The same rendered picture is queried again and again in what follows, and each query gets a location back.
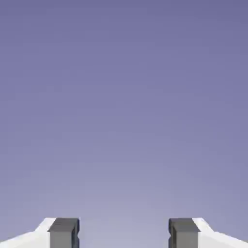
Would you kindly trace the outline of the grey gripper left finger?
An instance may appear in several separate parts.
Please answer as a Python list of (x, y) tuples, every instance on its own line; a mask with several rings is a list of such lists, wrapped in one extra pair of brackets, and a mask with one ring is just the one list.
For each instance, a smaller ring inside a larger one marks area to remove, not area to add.
[(70, 217), (46, 217), (32, 232), (0, 242), (0, 248), (80, 248), (80, 221)]

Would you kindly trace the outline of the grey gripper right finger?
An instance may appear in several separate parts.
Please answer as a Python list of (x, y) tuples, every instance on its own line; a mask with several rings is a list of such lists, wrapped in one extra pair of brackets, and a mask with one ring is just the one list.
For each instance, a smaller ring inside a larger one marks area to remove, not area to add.
[(169, 248), (248, 248), (248, 242), (214, 231), (202, 217), (170, 218)]

